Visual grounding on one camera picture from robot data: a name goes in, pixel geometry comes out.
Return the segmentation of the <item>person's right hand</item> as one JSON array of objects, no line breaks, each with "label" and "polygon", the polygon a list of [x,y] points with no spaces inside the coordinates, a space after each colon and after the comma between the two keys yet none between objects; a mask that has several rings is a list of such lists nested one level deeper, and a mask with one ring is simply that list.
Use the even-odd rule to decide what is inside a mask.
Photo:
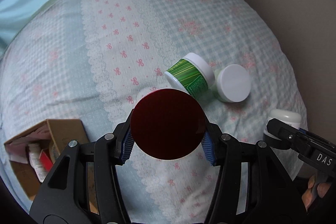
[{"label": "person's right hand", "polygon": [[330,189],[331,183],[327,182],[327,178],[326,174],[318,172],[309,179],[307,190],[302,195],[306,211],[308,211],[317,197],[323,198]]}]

